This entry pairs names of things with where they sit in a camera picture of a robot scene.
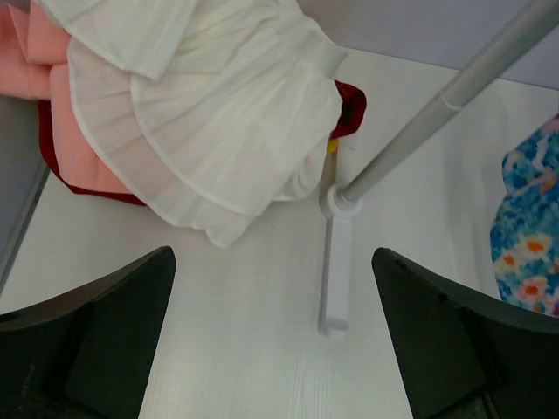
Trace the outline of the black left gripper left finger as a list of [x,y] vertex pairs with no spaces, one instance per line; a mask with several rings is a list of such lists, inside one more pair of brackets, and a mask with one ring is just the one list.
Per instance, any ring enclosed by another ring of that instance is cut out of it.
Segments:
[[1,316],[3,418],[136,418],[176,273],[160,247]]

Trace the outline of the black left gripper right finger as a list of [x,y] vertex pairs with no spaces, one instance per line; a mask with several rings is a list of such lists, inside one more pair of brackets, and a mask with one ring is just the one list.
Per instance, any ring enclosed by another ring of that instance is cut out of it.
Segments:
[[556,418],[558,321],[378,248],[372,270],[416,418]]

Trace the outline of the blue floral skirt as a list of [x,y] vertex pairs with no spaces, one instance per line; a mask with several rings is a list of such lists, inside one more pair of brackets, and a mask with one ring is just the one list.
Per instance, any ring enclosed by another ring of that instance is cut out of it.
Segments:
[[509,151],[501,164],[507,193],[490,231],[502,301],[558,316],[558,117]]

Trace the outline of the white pleated skirt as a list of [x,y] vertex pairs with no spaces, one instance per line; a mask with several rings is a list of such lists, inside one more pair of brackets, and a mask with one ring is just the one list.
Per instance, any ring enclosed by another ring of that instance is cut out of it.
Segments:
[[44,1],[70,35],[72,110],[160,218],[235,242],[317,187],[345,53],[295,1]]

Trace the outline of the salmon pink skirt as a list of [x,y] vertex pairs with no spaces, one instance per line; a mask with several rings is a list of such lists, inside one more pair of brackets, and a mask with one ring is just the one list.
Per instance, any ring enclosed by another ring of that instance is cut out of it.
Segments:
[[39,147],[51,171],[76,194],[140,205],[81,133],[70,97],[71,36],[32,1],[1,5],[1,93],[39,102]]

